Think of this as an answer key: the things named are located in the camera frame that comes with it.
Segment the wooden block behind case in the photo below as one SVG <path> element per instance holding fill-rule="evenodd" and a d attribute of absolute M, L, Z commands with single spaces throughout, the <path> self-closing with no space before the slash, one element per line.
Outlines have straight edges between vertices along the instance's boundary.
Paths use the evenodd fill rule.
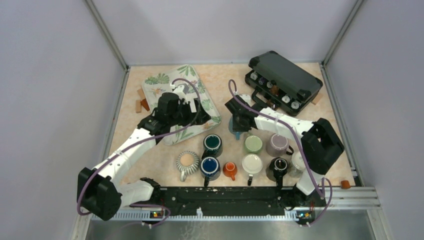
<path fill-rule="evenodd" d="M 311 101 L 311 103 L 313 104 L 313 105 L 317 105 L 319 102 L 320 102 L 320 100 L 323 98 L 323 94 L 321 93 L 321 92 L 319 92 L 314 98 L 313 98 L 313 100 Z"/>

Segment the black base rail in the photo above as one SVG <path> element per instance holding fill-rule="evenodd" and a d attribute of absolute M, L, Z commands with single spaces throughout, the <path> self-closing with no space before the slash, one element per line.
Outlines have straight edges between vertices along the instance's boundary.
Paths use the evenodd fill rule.
<path fill-rule="evenodd" d="M 148 200 L 138 200 L 131 207 L 166 207 L 172 216 L 193 216 L 201 210 L 208 217 L 283 216 L 288 211 L 324 207 L 326 201 L 315 191 L 304 195 L 293 187 L 278 186 L 159 186 Z"/>

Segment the navy blue mug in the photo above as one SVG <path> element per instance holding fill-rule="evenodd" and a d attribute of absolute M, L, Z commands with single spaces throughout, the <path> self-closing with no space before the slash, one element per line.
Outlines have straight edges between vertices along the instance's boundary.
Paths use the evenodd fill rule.
<path fill-rule="evenodd" d="M 200 162 L 200 173 L 203 177 L 203 186 L 208 187 L 211 181 L 215 181 L 221 174 L 221 166 L 217 158 L 208 156 Z"/>

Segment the lilac purple mug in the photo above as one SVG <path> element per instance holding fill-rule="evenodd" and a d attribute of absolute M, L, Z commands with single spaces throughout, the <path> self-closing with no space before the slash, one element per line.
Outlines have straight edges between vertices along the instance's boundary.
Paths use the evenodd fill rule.
<path fill-rule="evenodd" d="M 291 156 L 294 149 L 290 146 L 289 140 L 281 135 L 274 133 L 266 142 L 265 151 L 271 157 L 282 157 L 283 155 Z"/>

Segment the clear floral glass jar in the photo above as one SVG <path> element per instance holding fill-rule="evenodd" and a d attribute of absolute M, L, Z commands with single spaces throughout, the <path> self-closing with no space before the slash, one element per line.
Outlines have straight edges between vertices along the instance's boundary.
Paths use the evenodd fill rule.
<path fill-rule="evenodd" d="M 291 156 L 288 175 L 292 178 L 300 178 L 305 170 L 306 166 L 301 153 L 299 151 L 294 152 Z"/>

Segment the white ribbed mug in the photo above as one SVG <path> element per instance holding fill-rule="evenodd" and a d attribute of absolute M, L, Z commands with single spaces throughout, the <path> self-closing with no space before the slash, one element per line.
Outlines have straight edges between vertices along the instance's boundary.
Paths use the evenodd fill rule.
<path fill-rule="evenodd" d="M 263 161 L 257 154 L 247 154 L 241 160 L 242 176 L 246 179 L 247 185 L 252 185 L 253 179 L 263 169 Z"/>

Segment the striped grey white mug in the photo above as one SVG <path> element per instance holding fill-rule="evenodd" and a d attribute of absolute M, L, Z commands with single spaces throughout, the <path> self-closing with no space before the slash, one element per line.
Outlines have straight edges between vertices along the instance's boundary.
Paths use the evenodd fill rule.
<path fill-rule="evenodd" d="M 183 151 L 175 161 L 177 170 L 179 171 L 179 180 L 184 182 L 188 176 L 193 175 L 200 166 L 200 158 L 193 151 Z"/>

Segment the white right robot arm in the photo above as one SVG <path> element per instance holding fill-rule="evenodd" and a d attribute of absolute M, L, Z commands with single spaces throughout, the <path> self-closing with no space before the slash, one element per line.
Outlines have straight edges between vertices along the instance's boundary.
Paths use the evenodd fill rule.
<path fill-rule="evenodd" d="M 313 192 L 319 190 L 322 178 L 345 150 L 331 123 L 324 118 L 316 121 L 297 119 L 258 103 L 248 106 L 239 95 L 226 102 L 225 107 L 232 114 L 235 132 L 254 128 L 296 143 L 306 170 L 295 185 L 293 200 L 299 206 L 307 206 L 314 198 Z"/>

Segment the small orange mug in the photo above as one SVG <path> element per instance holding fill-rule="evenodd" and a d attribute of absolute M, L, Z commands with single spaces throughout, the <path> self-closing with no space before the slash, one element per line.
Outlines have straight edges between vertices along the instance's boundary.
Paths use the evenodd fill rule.
<path fill-rule="evenodd" d="M 227 162 L 223 166 L 222 172 L 227 178 L 230 178 L 232 181 L 235 181 L 236 175 L 238 173 L 238 168 L 234 162 Z"/>

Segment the light blue mug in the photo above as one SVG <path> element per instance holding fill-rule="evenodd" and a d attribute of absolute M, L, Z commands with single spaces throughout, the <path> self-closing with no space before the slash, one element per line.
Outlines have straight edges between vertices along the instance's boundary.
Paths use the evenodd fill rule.
<path fill-rule="evenodd" d="M 230 117 L 230 119 L 228 121 L 228 130 L 232 135 L 234 135 L 234 137 L 237 141 L 239 141 L 241 139 L 243 132 L 237 131 L 237 129 L 235 128 L 233 117 Z"/>

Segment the wooden blocks beside tray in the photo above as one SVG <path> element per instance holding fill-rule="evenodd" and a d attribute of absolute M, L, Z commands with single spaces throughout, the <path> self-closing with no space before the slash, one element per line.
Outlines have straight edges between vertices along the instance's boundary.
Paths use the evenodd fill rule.
<path fill-rule="evenodd" d="M 142 88 L 138 89 L 137 94 L 139 96 L 139 99 L 136 100 L 135 102 L 135 112 L 139 114 L 143 111 L 143 109 L 149 112 L 150 107 L 147 103 L 147 98 L 145 96 L 143 89 Z"/>

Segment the light green mug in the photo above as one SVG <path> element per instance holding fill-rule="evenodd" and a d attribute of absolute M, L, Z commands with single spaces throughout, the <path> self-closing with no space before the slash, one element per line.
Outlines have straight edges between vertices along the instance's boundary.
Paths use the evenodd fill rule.
<path fill-rule="evenodd" d="M 257 154 L 259 155 L 263 149 L 263 141 L 261 138 L 254 134 L 249 134 L 243 143 L 244 150 L 248 154 Z"/>

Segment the small brown cylinder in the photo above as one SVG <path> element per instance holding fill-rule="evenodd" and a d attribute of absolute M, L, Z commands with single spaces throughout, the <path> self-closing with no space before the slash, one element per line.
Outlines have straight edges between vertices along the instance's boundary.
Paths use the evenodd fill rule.
<path fill-rule="evenodd" d="M 342 180 L 340 182 L 340 188 L 343 190 L 347 190 L 351 188 L 350 182 L 348 180 Z"/>

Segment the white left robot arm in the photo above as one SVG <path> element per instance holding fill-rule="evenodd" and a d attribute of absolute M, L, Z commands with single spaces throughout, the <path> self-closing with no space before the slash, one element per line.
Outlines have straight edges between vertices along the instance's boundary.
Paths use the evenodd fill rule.
<path fill-rule="evenodd" d="M 143 118 L 130 137 L 103 162 L 93 168 L 83 168 L 77 177 L 77 212 L 94 214 L 104 221 L 111 219 L 122 208 L 144 202 L 154 207 L 160 202 L 158 183 L 142 178 L 134 183 L 121 184 L 131 167 L 164 137 L 173 135 L 171 127 L 184 131 L 202 125 L 210 119 L 204 111 L 200 96 L 166 92 L 157 107 Z"/>

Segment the black poker chip case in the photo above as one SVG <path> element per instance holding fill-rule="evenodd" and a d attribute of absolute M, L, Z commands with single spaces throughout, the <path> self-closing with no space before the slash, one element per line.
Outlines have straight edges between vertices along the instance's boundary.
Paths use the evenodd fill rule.
<path fill-rule="evenodd" d="M 281 109 L 296 117 L 319 93 L 323 82 L 271 50 L 249 60 L 245 83 L 251 99 L 262 107 Z"/>

